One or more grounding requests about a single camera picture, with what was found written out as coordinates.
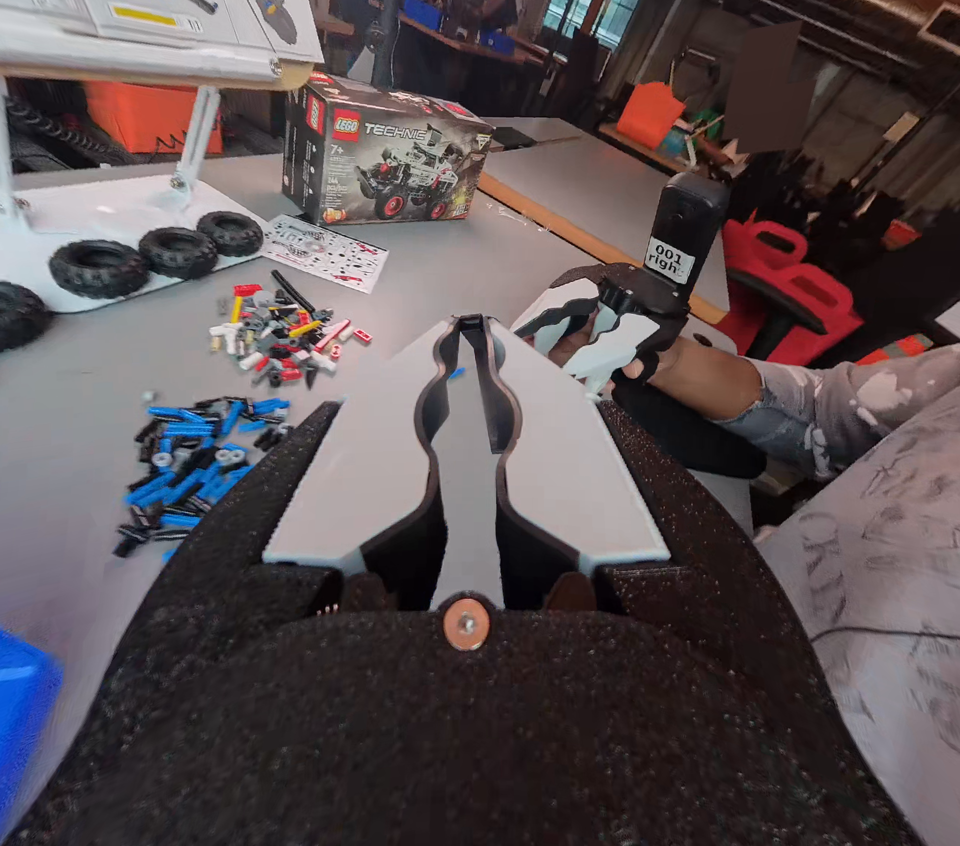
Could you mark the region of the pile of blue black pins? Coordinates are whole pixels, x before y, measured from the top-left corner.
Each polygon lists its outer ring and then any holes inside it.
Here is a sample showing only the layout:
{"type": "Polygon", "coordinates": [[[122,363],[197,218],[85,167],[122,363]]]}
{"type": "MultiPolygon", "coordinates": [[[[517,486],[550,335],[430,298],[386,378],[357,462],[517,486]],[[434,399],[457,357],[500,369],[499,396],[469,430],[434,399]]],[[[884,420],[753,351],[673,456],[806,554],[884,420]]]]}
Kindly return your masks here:
{"type": "Polygon", "coordinates": [[[126,486],[112,555],[174,548],[294,430],[291,401],[220,396],[151,405],[134,437],[143,472],[126,486]]]}

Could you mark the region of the white book stand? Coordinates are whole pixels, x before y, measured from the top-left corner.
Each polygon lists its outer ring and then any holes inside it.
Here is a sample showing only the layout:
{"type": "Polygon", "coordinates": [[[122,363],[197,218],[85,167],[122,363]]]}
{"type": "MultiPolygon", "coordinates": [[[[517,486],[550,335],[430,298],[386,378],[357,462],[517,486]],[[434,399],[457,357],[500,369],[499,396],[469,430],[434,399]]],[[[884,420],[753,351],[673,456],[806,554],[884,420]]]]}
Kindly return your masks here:
{"type": "Polygon", "coordinates": [[[103,170],[100,180],[60,180],[18,190],[11,169],[9,130],[2,125],[2,280],[35,293],[55,313],[86,312],[119,296],[83,296],[59,285],[54,253],[93,240],[135,249],[162,228],[197,229],[213,213],[242,216],[258,232],[261,220],[202,181],[210,133],[219,112],[220,87],[292,92],[306,84],[323,60],[313,16],[307,15],[298,46],[281,42],[274,52],[243,45],[176,46],[69,32],[57,21],[2,9],[2,75],[62,74],[150,85],[195,85],[183,151],[171,174],[118,177],[103,170]]]}

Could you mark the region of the black toothed toy rod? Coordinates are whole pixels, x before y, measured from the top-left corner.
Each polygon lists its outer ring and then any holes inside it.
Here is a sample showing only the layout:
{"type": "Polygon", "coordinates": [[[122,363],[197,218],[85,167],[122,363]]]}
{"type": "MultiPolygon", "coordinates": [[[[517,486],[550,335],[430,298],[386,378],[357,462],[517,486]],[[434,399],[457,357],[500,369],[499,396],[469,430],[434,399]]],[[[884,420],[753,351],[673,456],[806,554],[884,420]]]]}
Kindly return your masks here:
{"type": "Polygon", "coordinates": [[[298,289],[294,288],[293,284],[285,276],[283,276],[279,270],[271,269],[270,277],[279,286],[283,294],[291,301],[295,302],[300,309],[306,311],[310,315],[311,319],[316,317],[316,308],[312,302],[307,300],[298,289]]]}

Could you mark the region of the adjacent grey table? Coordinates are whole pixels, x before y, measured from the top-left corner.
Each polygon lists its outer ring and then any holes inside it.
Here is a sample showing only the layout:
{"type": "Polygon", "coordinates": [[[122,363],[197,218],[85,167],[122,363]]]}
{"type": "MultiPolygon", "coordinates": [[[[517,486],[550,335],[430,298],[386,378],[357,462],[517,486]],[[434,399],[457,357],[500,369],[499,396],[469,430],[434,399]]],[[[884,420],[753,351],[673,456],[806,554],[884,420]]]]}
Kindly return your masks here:
{"type": "Polygon", "coordinates": [[[640,265],[666,182],[583,132],[490,152],[475,206],[498,228],[502,271],[485,275],[481,309],[508,320],[570,269],[640,265]]]}

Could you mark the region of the person's grey patterned clothing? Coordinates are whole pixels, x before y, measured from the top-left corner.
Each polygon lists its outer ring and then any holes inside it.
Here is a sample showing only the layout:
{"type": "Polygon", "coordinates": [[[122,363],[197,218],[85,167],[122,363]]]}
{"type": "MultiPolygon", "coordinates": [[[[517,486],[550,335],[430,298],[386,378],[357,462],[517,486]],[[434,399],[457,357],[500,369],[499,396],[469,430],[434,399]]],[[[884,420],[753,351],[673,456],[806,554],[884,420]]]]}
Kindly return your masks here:
{"type": "Polygon", "coordinates": [[[926,844],[959,843],[958,403],[938,399],[757,542],[926,844]]]}

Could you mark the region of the person's right hand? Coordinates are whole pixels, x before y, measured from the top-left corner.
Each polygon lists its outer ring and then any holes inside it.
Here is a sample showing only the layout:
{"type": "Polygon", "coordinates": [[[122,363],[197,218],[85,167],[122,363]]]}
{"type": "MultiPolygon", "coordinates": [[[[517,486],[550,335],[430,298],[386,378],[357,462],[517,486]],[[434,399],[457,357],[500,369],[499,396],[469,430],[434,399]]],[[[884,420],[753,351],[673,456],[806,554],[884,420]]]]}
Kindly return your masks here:
{"type": "MultiPolygon", "coordinates": [[[[593,335],[593,321],[589,320],[576,332],[563,336],[547,354],[547,358],[563,368],[571,357],[587,346],[593,335]]],[[[686,374],[679,370],[682,366],[681,353],[683,343],[678,340],[673,347],[654,356],[655,372],[649,385],[666,394],[676,402],[697,409],[695,396],[685,386],[686,374]]]]}

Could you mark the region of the grey desk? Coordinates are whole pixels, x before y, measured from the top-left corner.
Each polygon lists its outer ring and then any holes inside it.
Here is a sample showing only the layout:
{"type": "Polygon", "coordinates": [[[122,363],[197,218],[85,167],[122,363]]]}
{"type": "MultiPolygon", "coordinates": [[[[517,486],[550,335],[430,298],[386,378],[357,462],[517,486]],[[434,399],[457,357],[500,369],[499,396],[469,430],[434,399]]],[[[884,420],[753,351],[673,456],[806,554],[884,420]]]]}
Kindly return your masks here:
{"type": "MultiPolygon", "coordinates": [[[[287,397],[301,422],[439,320],[486,312],[511,324],[587,253],[479,195],[452,224],[356,230],[389,257],[370,295],[299,271],[304,295],[371,334],[346,345],[338,372],[287,397]]],[[[112,654],[163,567],[152,544],[115,561],[125,486],[139,478],[134,436],[145,394],[187,406],[222,394],[261,395],[222,353],[210,351],[219,302],[239,283],[263,283],[257,260],[145,297],[57,317],[26,348],[2,353],[2,628],[64,666],[112,654]]]]}

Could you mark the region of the blue container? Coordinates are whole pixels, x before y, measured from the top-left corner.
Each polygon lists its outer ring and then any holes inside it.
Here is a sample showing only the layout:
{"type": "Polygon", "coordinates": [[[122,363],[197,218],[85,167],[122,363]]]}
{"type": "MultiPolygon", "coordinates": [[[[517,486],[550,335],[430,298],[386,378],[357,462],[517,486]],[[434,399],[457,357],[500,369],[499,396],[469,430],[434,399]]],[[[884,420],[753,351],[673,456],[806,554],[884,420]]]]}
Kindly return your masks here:
{"type": "Polygon", "coordinates": [[[5,830],[23,776],[63,683],[55,657],[1,632],[1,826],[5,830]]]}

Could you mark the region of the red chair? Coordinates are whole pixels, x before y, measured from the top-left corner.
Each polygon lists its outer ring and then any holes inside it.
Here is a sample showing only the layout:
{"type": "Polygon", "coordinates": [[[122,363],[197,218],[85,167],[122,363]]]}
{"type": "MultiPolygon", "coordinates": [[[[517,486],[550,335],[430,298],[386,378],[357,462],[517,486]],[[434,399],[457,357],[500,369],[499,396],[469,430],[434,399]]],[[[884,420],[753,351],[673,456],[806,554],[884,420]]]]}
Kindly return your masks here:
{"type": "Polygon", "coordinates": [[[729,309],[716,328],[741,356],[807,366],[863,326],[850,289],[807,262],[798,231],[729,219],[722,238],[729,309]]]}

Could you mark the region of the orange bag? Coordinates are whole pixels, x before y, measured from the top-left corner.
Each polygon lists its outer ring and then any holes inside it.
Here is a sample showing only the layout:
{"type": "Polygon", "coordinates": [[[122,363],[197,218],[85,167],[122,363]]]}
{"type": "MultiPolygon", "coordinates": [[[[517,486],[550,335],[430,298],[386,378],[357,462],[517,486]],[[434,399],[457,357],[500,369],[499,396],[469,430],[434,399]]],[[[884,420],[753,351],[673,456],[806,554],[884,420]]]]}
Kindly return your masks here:
{"type": "Polygon", "coordinates": [[[669,84],[635,84],[617,120],[616,130],[636,144],[656,149],[682,117],[684,110],[684,102],[674,96],[669,84]]]}

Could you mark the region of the toy truck cardboard box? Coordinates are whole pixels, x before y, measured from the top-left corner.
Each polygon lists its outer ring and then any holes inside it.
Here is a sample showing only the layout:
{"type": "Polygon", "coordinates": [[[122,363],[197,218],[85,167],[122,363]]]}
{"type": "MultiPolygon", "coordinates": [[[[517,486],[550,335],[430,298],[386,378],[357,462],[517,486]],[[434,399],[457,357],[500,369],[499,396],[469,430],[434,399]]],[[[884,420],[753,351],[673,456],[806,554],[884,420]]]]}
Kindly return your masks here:
{"type": "Polygon", "coordinates": [[[325,227],[466,217],[495,132],[450,100],[322,71],[285,114],[281,192],[325,227]]]}

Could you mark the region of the orange crate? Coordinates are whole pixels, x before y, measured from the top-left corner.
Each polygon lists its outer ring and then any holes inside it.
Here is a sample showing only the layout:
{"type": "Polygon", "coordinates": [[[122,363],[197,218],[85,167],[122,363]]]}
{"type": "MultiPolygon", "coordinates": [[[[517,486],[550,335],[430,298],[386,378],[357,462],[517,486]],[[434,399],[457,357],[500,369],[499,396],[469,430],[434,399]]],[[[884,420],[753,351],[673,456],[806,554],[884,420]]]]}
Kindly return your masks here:
{"type": "Polygon", "coordinates": [[[181,153],[198,88],[81,82],[90,120],[128,153],[181,153]]]}

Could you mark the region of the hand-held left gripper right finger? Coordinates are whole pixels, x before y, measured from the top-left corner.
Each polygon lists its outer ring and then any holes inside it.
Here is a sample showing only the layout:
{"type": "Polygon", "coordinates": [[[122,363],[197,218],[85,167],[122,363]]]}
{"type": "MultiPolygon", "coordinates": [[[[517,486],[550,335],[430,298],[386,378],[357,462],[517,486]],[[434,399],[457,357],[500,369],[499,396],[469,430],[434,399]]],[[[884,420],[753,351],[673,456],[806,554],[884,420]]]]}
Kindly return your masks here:
{"type": "Polygon", "coordinates": [[[484,410],[504,593],[562,575],[667,563],[670,551],[598,404],[497,320],[484,318],[484,410]]]}

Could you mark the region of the black toy beam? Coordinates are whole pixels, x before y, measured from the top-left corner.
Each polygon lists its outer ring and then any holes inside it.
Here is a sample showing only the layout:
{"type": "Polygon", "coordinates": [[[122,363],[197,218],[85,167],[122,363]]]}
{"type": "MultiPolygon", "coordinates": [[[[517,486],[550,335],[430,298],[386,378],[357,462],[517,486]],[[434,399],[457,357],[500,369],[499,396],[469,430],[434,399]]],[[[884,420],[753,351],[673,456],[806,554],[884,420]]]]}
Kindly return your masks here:
{"type": "Polygon", "coordinates": [[[474,313],[458,322],[460,335],[474,354],[490,452],[502,456],[512,449],[522,425],[519,401],[502,375],[506,348],[492,317],[474,313]]]}

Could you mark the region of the black toy tire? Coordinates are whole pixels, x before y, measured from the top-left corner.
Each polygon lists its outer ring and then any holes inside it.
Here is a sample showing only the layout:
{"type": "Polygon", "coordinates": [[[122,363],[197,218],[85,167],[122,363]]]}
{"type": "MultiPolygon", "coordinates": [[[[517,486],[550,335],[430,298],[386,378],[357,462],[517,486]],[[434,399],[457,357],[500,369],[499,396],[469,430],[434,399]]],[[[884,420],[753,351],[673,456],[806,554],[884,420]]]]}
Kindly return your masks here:
{"type": "Polygon", "coordinates": [[[1,352],[22,348],[42,336],[51,325],[53,311],[33,290],[1,281],[1,352]]]}
{"type": "Polygon", "coordinates": [[[113,300],[144,288],[151,270],[133,247],[113,240],[78,240],[59,247],[50,257],[54,283],[84,299],[113,300]]]}
{"type": "Polygon", "coordinates": [[[213,211],[198,219],[198,233],[209,238],[222,257],[240,259],[256,255],[264,243],[259,222],[234,211],[213,211]]]}
{"type": "Polygon", "coordinates": [[[139,240],[138,252],[151,273],[180,281],[209,275],[220,258],[207,235],[180,227],[150,230],[139,240]]]}

